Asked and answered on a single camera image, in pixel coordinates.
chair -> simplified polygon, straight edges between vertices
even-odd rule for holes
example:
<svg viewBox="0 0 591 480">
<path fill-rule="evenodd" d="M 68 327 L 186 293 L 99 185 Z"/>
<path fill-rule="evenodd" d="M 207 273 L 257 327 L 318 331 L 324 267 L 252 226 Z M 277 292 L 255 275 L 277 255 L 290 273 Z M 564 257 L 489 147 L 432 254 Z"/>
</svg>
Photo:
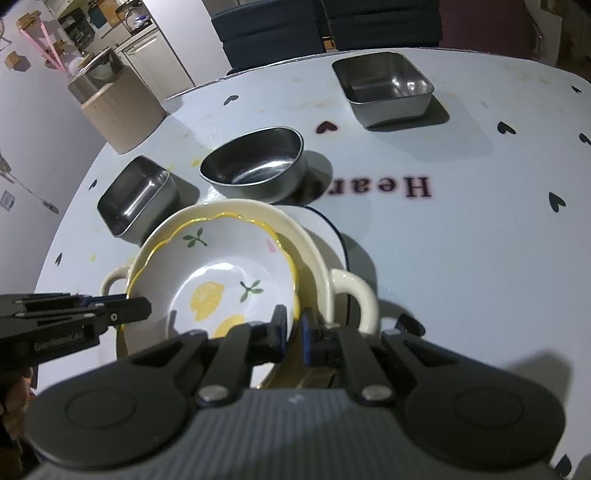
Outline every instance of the chair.
<svg viewBox="0 0 591 480">
<path fill-rule="evenodd" d="M 442 38 L 439 0 L 322 0 L 322 3 L 338 50 L 436 47 Z"/>
<path fill-rule="evenodd" d="M 212 17 L 233 72 L 324 53 L 312 0 L 259 0 Z"/>
</svg>

oval metal bowl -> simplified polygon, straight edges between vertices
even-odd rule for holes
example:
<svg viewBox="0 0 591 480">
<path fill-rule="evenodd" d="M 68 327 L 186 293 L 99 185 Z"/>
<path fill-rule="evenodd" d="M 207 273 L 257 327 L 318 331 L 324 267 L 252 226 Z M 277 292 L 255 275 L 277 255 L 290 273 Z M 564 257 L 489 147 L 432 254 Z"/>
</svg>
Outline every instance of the oval metal bowl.
<svg viewBox="0 0 591 480">
<path fill-rule="evenodd" d="M 242 135 L 210 153 L 201 176 L 228 198 L 275 203 L 297 190 L 308 162 L 304 139 L 289 127 Z"/>
</svg>

white table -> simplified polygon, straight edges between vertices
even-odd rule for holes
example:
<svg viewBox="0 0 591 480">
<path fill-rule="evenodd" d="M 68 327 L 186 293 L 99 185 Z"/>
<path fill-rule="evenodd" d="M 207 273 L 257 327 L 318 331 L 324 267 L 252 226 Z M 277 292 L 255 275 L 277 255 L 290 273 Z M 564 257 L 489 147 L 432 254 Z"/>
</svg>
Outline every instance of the white table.
<svg viewBox="0 0 591 480">
<path fill-rule="evenodd" d="M 591 452 L 591 142 L 580 137 L 591 138 L 591 86 L 526 60 L 401 52 L 435 85 L 427 125 L 361 127 L 331 68 L 359 52 L 256 69 L 170 100 L 173 114 L 146 142 L 120 156 L 107 145 L 97 156 L 37 291 L 98 294 L 103 277 L 133 259 L 138 248 L 110 236 L 96 204 L 136 155 L 167 166 L 199 188 L 199 202 L 210 201 L 219 194 L 197 167 L 207 153 L 248 131 L 288 125 L 319 153 L 313 167 L 334 179 L 329 190 L 343 187 L 312 206 L 344 234 L 351 270 L 376 288 L 382 314 L 405 309 L 428 340 L 548 387 L 567 410 L 555 460 L 566 453 L 577 465 Z M 318 134 L 324 121 L 338 130 Z M 501 134 L 499 122 L 516 134 Z M 409 196 L 408 182 L 421 187 L 420 177 L 428 192 Z M 383 191 L 392 185 L 384 178 L 397 188 Z M 566 207 L 555 212 L 550 192 Z M 42 365 L 41 388 L 110 361 L 112 336 L 102 343 Z"/>
</svg>

metal container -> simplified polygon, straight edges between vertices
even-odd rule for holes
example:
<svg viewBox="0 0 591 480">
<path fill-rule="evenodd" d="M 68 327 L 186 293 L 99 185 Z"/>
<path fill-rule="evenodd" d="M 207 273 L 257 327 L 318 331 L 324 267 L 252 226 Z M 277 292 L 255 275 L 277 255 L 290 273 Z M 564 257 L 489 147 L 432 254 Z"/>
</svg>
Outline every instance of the metal container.
<svg viewBox="0 0 591 480">
<path fill-rule="evenodd" d="M 78 72 L 68 85 L 68 90 L 80 103 L 85 103 L 121 70 L 121 59 L 111 48 L 106 48 Z"/>
<path fill-rule="evenodd" d="M 357 120 L 365 128 L 424 115 L 434 87 L 404 55 L 389 51 L 333 63 Z"/>
<path fill-rule="evenodd" d="M 300 133 L 270 127 L 214 150 L 201 163 L 200 173 L 228 198 L 274 203 L 297 190 L 307 169 Z"/>
<path fill-rule="evenodd" d="M 97 209 L 117 238 L 142 245 L 178 202 L 170 172 L 146 157 L 136 157 L 100 198 Z"/>
</svg>

silver screw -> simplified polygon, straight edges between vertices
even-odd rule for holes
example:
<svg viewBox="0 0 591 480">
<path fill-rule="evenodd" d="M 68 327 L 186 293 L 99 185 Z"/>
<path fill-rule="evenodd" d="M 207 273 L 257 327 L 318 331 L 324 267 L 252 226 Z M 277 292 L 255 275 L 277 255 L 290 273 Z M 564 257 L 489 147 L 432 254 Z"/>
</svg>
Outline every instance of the silver screw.
<svg viewBox="0 0 591 480">
<path fill-rule="evenodd" d="M 199 389 L 199 396 L 204 401 L 218 401 L 227 398 L 229 390 L 222 385 L 207 385 Z"/>
<path fill-rule="evenodd" d="M 386 385 L 368 385 L 361 391 L 361 396 L 367 401 L 382 401 L 392 396 L 392 390 Z"/>
</svg>

